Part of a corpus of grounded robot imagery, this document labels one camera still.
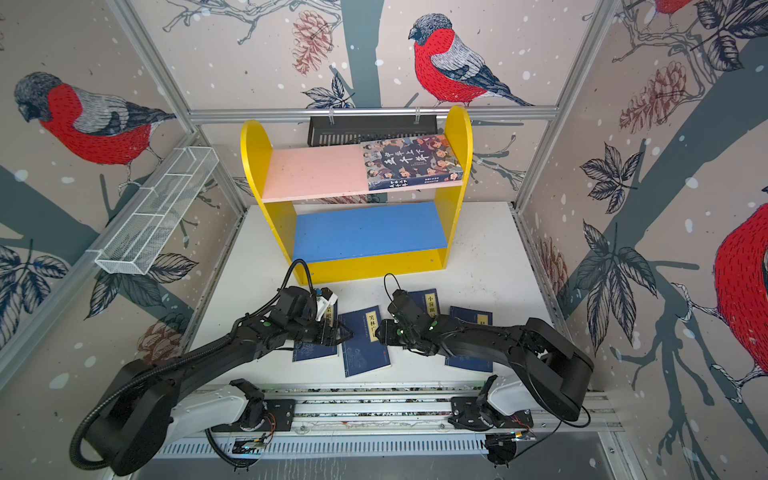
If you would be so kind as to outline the colourful portrait cover book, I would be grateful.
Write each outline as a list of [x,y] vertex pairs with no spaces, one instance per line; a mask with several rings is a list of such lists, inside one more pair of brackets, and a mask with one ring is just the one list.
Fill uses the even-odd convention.
[[369,190],[387,190],[463,179],[463,169],[444,135],[360,144]]

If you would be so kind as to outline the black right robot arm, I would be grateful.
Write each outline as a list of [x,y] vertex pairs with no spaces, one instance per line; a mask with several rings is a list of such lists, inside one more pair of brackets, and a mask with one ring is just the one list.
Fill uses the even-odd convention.
[[383,345],[401,346],[422,356],[469,357],[497,363],[514,376],[490,376],[474,403],[459,406],[449,422],[459,429],[509,428],[517,413],[537,406],[576,428],[594,364],[545,321],[530,317],[523,325],[471,323],[440,314],[430,316],[404,290],[392,296],[375,331]]

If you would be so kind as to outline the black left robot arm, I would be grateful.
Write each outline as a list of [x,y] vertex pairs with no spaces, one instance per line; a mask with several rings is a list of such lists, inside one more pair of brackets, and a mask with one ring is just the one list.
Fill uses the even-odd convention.
[[168,438],[173,408],[199,387],[289,340],[337,346],[353,336],[341,321],[324,319],[314,289],[283,287],[202,347],[158,363],[135,360],[124,365],[76,428],[70,462],[86,471],[133,473],[159,452]]

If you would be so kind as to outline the navy book far left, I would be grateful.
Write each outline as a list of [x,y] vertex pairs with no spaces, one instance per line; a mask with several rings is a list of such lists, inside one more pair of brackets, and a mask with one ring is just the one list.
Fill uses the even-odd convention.
[[316,345],[314,339],[321,329],[321,323],[316,319],[307,327],[307,333],[303,333],[299,340],[294,342],[292,361],[294,363],[318,360],[325,357],[332,357],[338,354],[338,348]]

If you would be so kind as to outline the navy book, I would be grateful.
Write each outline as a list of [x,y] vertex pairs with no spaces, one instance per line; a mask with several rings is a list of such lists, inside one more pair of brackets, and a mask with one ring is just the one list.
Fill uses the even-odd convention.
[[294,342],[292,361],[294,363],[318,360],[325,357],[332,357],[338,354],[338,348],[316,345],[314,339],[321,329],[321,323],[316,319],[307,327],[307,333],[303,333],[299,340]]
[[[474,310],[468,308],[462,308],[457,306],[451,306],[449,314],[462,321],[478,324],[478,325],[492,325],[493,313],[481,310]],[[490,361],[484,361],[467,356],[451,356],[445,359],[444,364],[449,367],[460,368],[464,370],[470,370],[482,373],[492,373],[493,364]]]
[[388,348],[376,337],[381,320],[378,306],[341,314],[339,320],[352,332],[341,344],[346,378],[391,365]]
[[435,318],[440,314],[439,299],[436,289],[409,291],[408,296],[431,318]]

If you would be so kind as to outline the navy book far right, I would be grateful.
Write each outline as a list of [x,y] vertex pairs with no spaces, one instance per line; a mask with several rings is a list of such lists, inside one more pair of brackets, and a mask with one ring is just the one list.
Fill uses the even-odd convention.
[[[449,314],[462,321],[478,324],[478,325],[492,325],[493,313],[481,310],[474,310],[468,308],[462,308],[457,306],[451,306]],[[460,368],[464,370],[470,370],[482,373],[492,373],[493,364],[490,361],[484,361],[467,356],[451,356],[445,359],[444,364],[449,367]]]

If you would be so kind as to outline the yellow wooden bookshelf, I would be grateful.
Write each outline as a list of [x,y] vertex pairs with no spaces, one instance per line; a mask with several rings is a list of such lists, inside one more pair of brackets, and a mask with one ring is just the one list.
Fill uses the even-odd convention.
[[309,266],[297,276],[301,284],[446,268],[467,179],[430,184],[430,201],[370,203],[358,144],[276,149],[249,120],[240,147],[249,189],[281,253]]

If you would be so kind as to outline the black mesh tray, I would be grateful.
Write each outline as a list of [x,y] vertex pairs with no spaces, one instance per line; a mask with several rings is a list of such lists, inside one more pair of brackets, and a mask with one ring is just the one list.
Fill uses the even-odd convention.
[[354,145],[373,140],[386,140],[438,133],[435,116],[343,116],[331,119],[313,117],[309,123],[309,147]]

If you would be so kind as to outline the aluminium rail base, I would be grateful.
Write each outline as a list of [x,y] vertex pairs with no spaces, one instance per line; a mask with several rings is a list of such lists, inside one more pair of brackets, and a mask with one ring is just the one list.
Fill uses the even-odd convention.
[[596,435],[612,464],[628,456],[624,428],[598,393],[588,394],[580,419],[567,425],[539,407],[482,421],[479,392],[471,388],[269,385],[263,392],[266,415],[258,426],[219,423],[207,437],[203,421],[222,420],[215,410],[234,403],[234,390],[198,390],[178,409],[192,431],[170,433],[156,459],[212,458],[221,449],[238,460],[494,453],[507,463],[512,453],[569,434]]

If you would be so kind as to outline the aluminium horizontal frame bar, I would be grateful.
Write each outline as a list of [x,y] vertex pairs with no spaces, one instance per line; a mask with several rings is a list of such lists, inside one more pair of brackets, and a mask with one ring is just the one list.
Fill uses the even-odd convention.
[[[352,109],[222,109],[190,110],[189,120],[196,125],[231,124],[256,120],[262,123],[291,123],[309,121],[313,117],[326,117],[335,120],[341,117],[368,116],[407,116],[416,119],[422,116],[446,118],[452,108],[443,107],[403,107],[403,108],[352,108]],[[554,120],[560,113],[556,106],[470,106],[465,107],[472,120]]]

